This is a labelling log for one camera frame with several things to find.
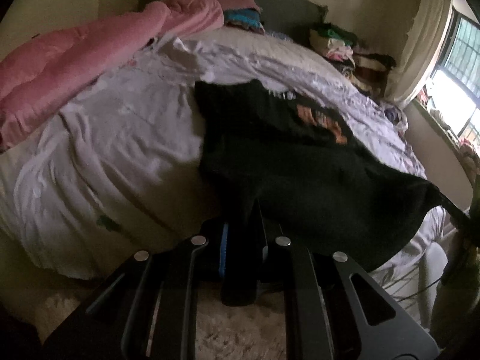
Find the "black IKISS shirt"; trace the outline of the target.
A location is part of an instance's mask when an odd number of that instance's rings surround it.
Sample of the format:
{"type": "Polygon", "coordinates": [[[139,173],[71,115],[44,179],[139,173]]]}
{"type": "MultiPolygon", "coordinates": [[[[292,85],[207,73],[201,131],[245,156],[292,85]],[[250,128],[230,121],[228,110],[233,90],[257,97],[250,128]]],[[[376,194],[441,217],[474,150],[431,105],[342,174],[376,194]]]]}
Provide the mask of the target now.
{"type": "Polygon", "coordinates": [[[227,233],[223,299],[256,300],[265,231],[315,258],[337,251],[372,272],[413,239],[441,205],[437,187],[376,159],[337,111],[258,80],[199,81],[205,122],[199,170],[210,209],[227,233]]]}

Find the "clothes bag beside bed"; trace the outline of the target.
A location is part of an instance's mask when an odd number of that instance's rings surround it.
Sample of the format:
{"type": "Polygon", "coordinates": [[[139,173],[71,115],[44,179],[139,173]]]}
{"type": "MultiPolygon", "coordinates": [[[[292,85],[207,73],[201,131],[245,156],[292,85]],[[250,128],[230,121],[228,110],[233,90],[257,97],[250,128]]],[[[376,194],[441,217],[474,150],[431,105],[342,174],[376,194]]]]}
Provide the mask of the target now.
{"type": "Polygon", "coordinates": [[[394,125],[396,132],[403,136],[408,130],[408,119],[406,114],[396,105],[390,102],[380,101],[380,108],[385,117],[394,125]]]}

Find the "pile of mixed clothes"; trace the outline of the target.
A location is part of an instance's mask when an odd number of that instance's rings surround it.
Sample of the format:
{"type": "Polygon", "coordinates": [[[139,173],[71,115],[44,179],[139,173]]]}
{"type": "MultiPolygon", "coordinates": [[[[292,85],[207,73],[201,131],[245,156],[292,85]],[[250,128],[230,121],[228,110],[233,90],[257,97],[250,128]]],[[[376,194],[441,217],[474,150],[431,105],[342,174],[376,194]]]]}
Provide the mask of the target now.
{"type": "Polygon", "coordinates": [[[309,30],[311,48],[347,78],[363,95],[385,96],[388,76],[396,67],[390,55],[365,49],[354,33],[331,23],[316,24],[309,30]]]}

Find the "beige fluffy rug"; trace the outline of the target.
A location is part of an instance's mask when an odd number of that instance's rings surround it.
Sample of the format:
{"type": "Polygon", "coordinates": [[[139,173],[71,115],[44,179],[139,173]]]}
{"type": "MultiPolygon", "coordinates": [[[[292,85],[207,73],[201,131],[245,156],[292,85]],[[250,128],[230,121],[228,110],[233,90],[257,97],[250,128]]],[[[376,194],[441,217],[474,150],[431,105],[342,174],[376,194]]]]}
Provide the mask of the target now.
{"type": "MultiPolygon", "coordinates": [[[[90,289],[59,289],[35,309],[41,341],[92,293],[90,289]]],[[[199,295],[195,338],[197,359],[285,359],[287,357],[283,300],[262,296],[256,304],[227,307],[210,292],[199,295]]]]}

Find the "cluttered window sill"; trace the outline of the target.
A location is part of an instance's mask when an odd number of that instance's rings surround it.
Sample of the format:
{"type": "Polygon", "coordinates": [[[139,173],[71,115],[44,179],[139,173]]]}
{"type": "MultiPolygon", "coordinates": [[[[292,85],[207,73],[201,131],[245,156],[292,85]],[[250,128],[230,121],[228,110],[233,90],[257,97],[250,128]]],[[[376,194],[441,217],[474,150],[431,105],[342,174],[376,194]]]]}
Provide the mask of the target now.
{"type": "Polygon", "coordinates": [[[433,107],[433,98],[427,96],[424,88],[414,97],[412,105],[453,152],[469,183],[474,187],[475,180],[479,175],[479,146],[453,133],[452,129],[442,120],[441,113],[433,107]]]}

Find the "white strawberry print bedsheet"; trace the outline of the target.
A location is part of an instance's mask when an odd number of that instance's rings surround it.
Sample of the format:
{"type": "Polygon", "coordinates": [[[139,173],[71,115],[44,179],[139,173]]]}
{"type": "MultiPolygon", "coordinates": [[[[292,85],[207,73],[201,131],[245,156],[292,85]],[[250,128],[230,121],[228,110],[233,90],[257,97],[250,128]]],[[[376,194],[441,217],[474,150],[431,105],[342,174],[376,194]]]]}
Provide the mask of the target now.
{"type": "Polygon", "coordinates": [[[382,109],[350,83],[226,46],[157,40],[1,155],[5,306],[36,327],[35,309],[54,291],[86,289],[135,250],[189,236],[201,219],[194,83],[252,79],[335,108],[381,162],[425,175],[382,109]]]}

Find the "window with grille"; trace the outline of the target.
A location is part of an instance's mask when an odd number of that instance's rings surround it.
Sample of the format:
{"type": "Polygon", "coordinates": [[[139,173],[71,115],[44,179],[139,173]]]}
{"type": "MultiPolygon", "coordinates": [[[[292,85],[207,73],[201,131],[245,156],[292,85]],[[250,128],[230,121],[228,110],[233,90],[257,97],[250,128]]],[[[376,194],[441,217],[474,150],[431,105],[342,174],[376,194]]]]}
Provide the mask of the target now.
{"type": "Polygon", "coordinates": [[[432,73],[433,108],[461,137],[479,133],[479,24],[452,11],[448,32],[432,73]]]}

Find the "cream curtain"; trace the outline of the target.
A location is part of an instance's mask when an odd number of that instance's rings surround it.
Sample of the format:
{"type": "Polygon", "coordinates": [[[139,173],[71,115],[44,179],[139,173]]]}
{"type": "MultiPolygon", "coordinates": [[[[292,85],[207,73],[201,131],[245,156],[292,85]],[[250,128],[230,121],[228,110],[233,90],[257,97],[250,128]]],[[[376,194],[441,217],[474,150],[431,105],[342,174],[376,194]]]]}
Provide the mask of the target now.
{"type": "Polygon", "coordinates": [[[389,74],[385,100],[401,110],[433,72],[452,14],[452,0],[421,0],[408,31],[400,65],[389,74]]]}

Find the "pink blanket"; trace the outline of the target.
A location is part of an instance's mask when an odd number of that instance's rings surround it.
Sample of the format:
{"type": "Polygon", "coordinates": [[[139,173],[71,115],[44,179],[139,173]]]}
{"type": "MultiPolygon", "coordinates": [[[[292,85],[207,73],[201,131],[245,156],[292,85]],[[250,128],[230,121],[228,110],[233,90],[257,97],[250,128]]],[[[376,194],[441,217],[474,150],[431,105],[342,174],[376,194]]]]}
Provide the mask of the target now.
{"type": "Polygon", "coordinates": [[[141,12],[43,34],[1,61],[1,151],[30,136],[79,91],[126,63],[152,38],[224,24],[229,9],[260,11],[255,0],[161,0],[141,12]]]}

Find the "cream mattress cover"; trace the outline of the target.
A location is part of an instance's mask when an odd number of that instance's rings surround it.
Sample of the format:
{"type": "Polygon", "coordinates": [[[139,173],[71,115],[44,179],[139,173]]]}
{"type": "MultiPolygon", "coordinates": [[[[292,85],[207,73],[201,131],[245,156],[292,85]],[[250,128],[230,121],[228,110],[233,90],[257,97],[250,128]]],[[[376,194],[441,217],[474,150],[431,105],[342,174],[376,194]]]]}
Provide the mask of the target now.
{"type": "Polygon", "coordinates": [[[243,55],[266,57],[289,67],[318,73],[328,81],[349,84],[347,78],[323,57],[294,42],[229,27],[196,33],[189,35],[186,39],[233,48],[243,55]]]}

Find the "cream wardrobe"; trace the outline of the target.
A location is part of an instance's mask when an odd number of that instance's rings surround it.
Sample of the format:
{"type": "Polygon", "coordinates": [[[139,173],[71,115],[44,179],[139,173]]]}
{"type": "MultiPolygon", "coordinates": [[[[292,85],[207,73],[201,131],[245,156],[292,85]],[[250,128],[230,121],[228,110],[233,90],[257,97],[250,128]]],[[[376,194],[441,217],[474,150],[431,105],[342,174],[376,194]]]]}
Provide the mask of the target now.
{"type": "Polygon", "coordinates": [[[98,18],[99,0],[14,0],[1,20],[1,57],[35,38],[98,18]]]}

